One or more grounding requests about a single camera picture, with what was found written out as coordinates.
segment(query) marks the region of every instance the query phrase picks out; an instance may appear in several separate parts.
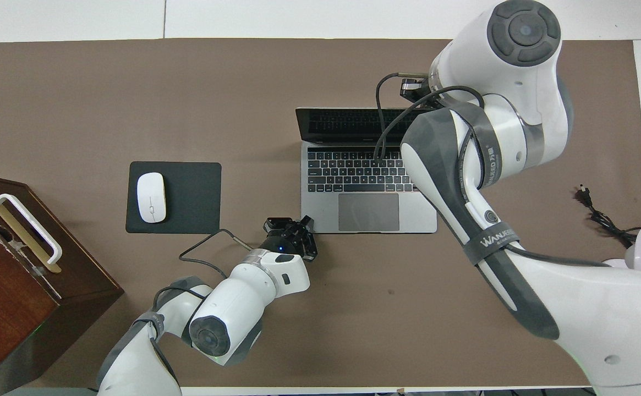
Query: wooden box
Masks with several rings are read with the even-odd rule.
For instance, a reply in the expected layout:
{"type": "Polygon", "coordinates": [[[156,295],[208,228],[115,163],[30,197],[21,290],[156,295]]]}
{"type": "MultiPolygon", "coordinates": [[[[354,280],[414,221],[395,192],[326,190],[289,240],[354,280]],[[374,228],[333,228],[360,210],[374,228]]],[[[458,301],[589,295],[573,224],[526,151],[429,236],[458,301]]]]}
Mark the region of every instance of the wooden box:
{"type": "Polygon", "coordinates": [[[0,179],[0,197],[4,394],[46,371],[123,291],[28,186],[0,179]]]}

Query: laptop trackpad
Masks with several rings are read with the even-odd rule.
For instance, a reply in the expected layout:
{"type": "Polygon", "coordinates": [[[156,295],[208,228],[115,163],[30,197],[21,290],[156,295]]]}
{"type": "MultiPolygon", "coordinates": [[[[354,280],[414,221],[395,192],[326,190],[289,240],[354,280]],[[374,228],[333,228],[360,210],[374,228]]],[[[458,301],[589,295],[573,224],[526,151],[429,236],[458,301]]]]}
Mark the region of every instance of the laptop trackpad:
{"type": "Polygon", "coordinates": [[[340,231],[398,231],[398,194],[340,194],[340,231]]]}

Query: mouse pad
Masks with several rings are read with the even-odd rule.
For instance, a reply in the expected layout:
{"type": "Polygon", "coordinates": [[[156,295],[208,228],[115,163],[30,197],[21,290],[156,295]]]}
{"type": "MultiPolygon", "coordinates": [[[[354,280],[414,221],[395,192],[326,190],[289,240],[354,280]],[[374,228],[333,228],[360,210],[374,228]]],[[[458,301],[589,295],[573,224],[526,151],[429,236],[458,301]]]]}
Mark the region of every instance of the mouse pad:
{"type": "Polygon", "coordinates": [[[150,234],[214,233],[220,228],[221,176],[219,163],[132,162],[125,230],[150,234]],[[147,223],[139,216],[137,179],[149,172],[159,172],[164,177],[166,218],[160,223],[147,223]]]}

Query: gray strap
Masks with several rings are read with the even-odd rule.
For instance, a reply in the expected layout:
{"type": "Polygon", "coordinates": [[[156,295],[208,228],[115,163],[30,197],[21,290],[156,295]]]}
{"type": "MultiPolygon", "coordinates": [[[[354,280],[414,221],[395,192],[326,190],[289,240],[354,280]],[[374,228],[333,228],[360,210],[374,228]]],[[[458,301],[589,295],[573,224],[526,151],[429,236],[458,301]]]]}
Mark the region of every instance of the gray strap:
{"type": "Polygon", "coordinates": [[[164,315],[161,313],[156,313],[153,311],[147,311],[145,313],[142,313],[139,318],[137,318],[132,325],[134,325],[137,322],[149,322],[152,325],[154,325],[154,329],[156,330],[156,340],[159,341],[161,336],[164,335],[164,315]]]}
{"type": "Polygon", "coordinates": [[[501,148],[489,118],[477,105],[459,102],[447,106],[468,125],[472,126],[476,147],[481,153],[481,181],[477,188],[489,187],[501,177],[501,148]]]}
{"type": "Polygon", "coordinates": [[[511,226],[502,221],[473,236],[462,248],[472,265],[476,265],[512,241],[519,240],[511,226]]]}

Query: table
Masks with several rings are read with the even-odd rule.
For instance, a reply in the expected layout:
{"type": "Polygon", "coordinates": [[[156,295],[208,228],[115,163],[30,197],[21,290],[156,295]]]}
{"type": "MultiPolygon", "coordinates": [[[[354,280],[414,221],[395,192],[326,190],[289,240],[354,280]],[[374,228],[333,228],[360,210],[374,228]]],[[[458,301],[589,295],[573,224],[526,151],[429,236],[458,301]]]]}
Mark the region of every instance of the table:
{"type": "MultiPolygon", "coordinates": [[[[0,177],[28,183],[126,295],[38,380],[93,386],[154,293],[194,274],[199,235],[124,231],[132,161],[222,165],[221,226],[247,243],[268,216],[300,215],[296,106],[372,106],[393,71],[427,70],[441,40],[132,40],[0,43],[0,177]]],[[[574,186],[641,226],[641,133],[631,42],[565,42],[572,141],[557,160],[484,190],[545,254],[606,259],[574,186]]],[[[405,106],[398,81],[384,106],[405,106]]],[[[433,235],[318,235],[311,288],[271,304],[245,363],[220,368],[180,341],[162,349],[183,386],[547,386],[587,379],[507,313],[441,224],[433,235]]],[[[218,236],[200,257],[229,271],[245,251],[218,236]]]]}

